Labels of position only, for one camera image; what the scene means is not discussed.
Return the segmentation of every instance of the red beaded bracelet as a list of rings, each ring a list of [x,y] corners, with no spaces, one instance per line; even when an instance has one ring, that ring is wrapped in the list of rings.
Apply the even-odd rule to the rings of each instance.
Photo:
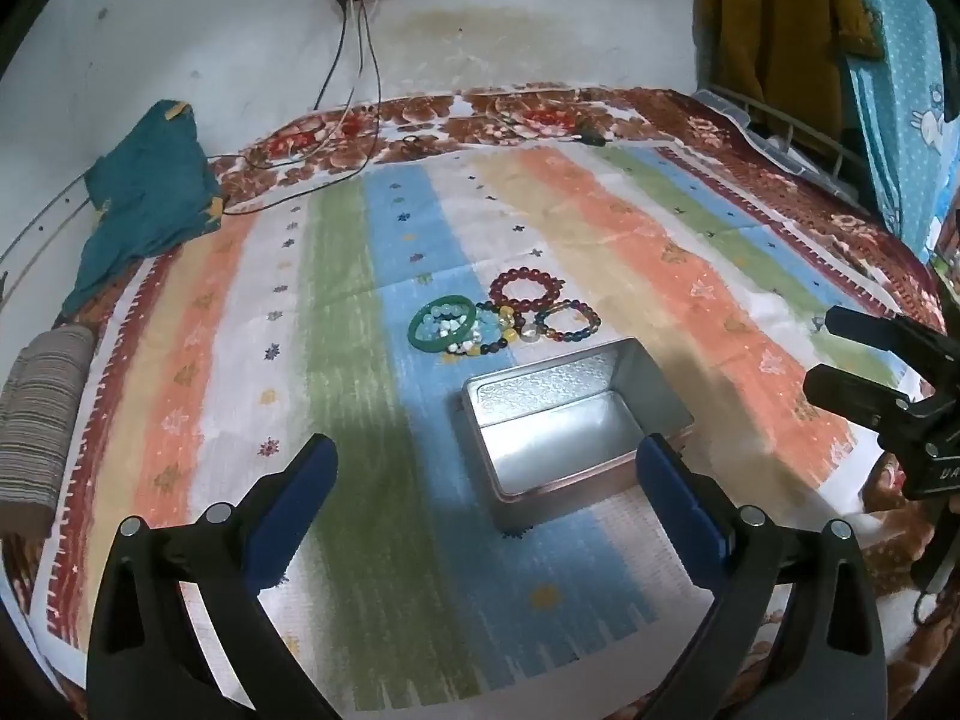
[[[535,300],[518,300],[516,298],[507,298],[503,293],[503,288],[512,281],[534,281],[541,285],[546,292],[540,298]],[[557,298],[560,297],[560,289],[563,288],[563,281],[554,278],[545,271],[538,271],[536,268],[510,268],[504,274],[498,275],[493,279],[490,285],[490,300],[497,308],[500,306],[510,306],[514,311],[542,311],[548,306],[552,306]]]

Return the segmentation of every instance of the open tin box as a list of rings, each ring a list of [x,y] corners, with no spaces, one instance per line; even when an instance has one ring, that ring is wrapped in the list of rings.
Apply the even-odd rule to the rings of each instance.
[[[636,338],[476,376],[463,399],[482,466],[474,477],[506,532],[627,490],[642,437],[660,433],[679,450],[693,428]]]

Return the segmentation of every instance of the bed sheet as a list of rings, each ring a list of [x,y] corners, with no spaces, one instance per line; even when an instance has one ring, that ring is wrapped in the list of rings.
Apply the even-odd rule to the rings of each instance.
[[[335,706],[385,718],[410,707],[418,717],[635,713],[709,596],[688,581],[640,490],[501,535],[457,430],[464,379],[568,348],[543,340],[459,358],[406,341],[422,304],[483,299],[496,274],[525,265],[565,279],[565,295],[597,309],[604,324],[591,343],[635,336],[651,350],[696,419],[685,452],[693,469],[781,524],[850,519],[877,583],[891,669],[912,677],[892,679],[891,693],[908,695],[936,655],[928,642],[918,656],[929,629],[913,620],[906,577],[929,524],[898,498],[896,468],[877,462],[872,434],[811,408],[800,384],[825,361],[916,389],[895,359],[829,336],[823,314],[834,304],[907,311],[936,326],[923,270],[686,98],[538,90],[445,104],[439,123],[443,100],[395,103],[400,114],[385,106],[380,165],[225,218],[219,232],[145,263],[104,312],[32,596],[51,663],[83,683],[93,598],[120,519],[176,524],[236,502],[320,431],[338,445],[337,487],[285,581],[260,598]],[[418,105],[434,115],[410,121]],[[469,116],[454,116],[458,106]],[[670,134],[670,117],[686,137]],[[585,119],[616,142],[567,142]],[[348,146],[360,143],[362,156],[373,132],[362,113],[357,121]],[[296,135],[309,126],[293,127],[256,148],[272,157],[303,148]],[[354,157],[340,148],[312,175],[277,183],[309,187]],[[266,189],[260,170],[220,170],[230,202]],[[188,601],[222,688],[242,699],[203,605]],[[743,689],[784,601],[771,604]]]

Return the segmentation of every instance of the folded blanket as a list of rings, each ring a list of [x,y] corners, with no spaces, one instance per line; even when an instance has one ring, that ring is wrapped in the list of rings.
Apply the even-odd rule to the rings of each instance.
[[[219,215],[211,212],[220,185],[185,103],[156,103],[119,146],[90,167],[85,180],[102,217],[83,247],[64,317],[132,262],[220,227]]]
[[[88,328],[59,327],[13,363],[0,394],[0,533],[50,533],[93,346]]]

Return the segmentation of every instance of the multicolored beaded bracelet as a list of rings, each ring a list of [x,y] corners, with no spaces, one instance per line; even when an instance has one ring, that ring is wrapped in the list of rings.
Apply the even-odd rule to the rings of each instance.
[[[565,308],[572,308],[574,311],[579,311],[584,316],[584,319],[587,319],[587,322],[589,322],[589,327],[584,330],[577,330],[575,333],[562,333],[559,330],[554,330],[552,327],[547,326],[546,317],[558,311],[563,311]],[[534,317],[534,324],[539,330],[539,333],[550,338],[551,341],[582,341],[600,329],[600,317],[598,317],[597,312],[590,308],[587,303],[584,303],[583,300],[560,300],[559,303],[554,303],[549,308],[538,312],[536,317]]]
[[[503,288],[512,281],[534,281],[541,285],[546,292],[540,298],[535,300],[519,300],[516,298],[507,298],[503,293]],[[493,279],[490,285],[490,300],[497,308],[500,306],[509,306],[514,311],[542,311],[552,305],[560,297],[560,289],[563,288],[563,281],[554,278],[545,271],[538,271],[536,268],[510,268]]]
[[[487,301],[477,303],[477,320],[473,323],[472,333],[467,341],[451,343],[446,348],[450,354],[466,354],[469,357],[478,357],[481,354],[496,354],[505,349],[507,344],[520,337],[520,329],[525,324],[520,314],[514,314],[509,306],[499,310]],[[496,332],[497,338],[491,338],[491,331]]]
[[[445,295],[427,303],[410,320],[407,341],[422,352],[442,352],[470,338],[477,309],[462,295]]]

